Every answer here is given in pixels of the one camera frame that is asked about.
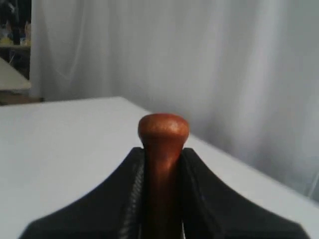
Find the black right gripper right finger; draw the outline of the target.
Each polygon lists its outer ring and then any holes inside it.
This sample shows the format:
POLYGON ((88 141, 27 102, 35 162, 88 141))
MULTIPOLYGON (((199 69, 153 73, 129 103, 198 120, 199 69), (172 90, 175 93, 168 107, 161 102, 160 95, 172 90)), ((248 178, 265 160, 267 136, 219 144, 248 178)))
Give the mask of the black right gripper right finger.
POLYGON ((180 157, 187 239, 307 239, 301 225, 246 199, 218 178, 191 148, 180 157))

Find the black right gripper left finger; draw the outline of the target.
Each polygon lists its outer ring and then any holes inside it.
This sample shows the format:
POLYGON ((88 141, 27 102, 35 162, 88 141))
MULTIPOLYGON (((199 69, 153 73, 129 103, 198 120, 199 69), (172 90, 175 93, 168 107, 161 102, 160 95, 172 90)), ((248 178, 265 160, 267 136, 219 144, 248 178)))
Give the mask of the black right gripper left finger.
POLYGON ((138 239, 144 186, 144 151, 133 148, 91 192, 30 223, 23 239, 138 239))

